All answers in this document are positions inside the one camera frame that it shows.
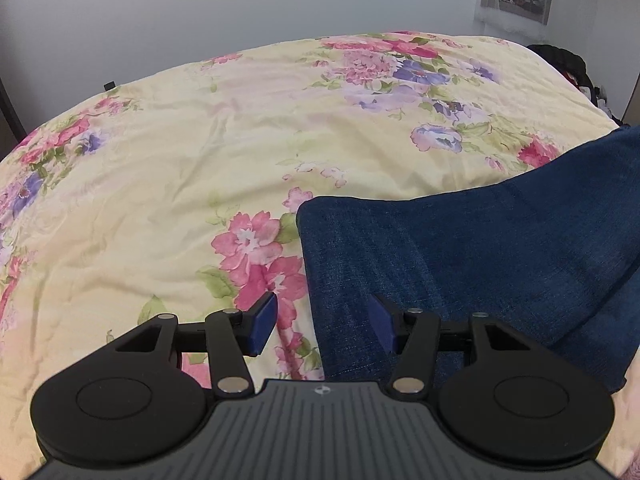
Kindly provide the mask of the dark blue denim jeans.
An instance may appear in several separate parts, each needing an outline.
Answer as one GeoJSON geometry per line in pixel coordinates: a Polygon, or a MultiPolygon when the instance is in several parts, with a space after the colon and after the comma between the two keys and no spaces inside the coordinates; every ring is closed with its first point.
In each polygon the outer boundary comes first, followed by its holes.
{"type": "Polygon", "coordinates": [[[639,345],[639,131],[503,182],[416,200],[317,197],[296,216],[329,380],[386,379],[372,296],[446,321],[488,313],[623,387],[639,345]]]}

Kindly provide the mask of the floral yellow bed quilt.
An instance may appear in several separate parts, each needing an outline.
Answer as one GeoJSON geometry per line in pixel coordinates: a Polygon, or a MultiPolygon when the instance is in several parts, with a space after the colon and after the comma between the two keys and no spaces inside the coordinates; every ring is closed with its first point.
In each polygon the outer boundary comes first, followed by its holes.
{"type": "Polygon", "coordinates": [[[323,375],[295,219],[514,177],[614,122],[531,50],[482,36],[306,39],[123,84],[1,164],[1,474],[43,461],[29,403],[163,312],[280,300],[256,380],[323,375]]]}

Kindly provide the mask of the black clothes pile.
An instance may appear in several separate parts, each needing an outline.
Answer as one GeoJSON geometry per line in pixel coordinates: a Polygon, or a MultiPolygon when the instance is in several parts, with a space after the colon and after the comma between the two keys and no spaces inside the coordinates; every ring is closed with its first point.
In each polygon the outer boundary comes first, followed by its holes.
{"type": "Polygon", "coordinates": [[[527,47],[555,68],[575,88],[582,92],[594,106],[603,110],[616,125],[624,125],[620,119],[613,115],[608,106],[608,97],[604,88],[593,84],[587,73],[586,62],[581,56],[551,44],[529,44],[527,47]]]}

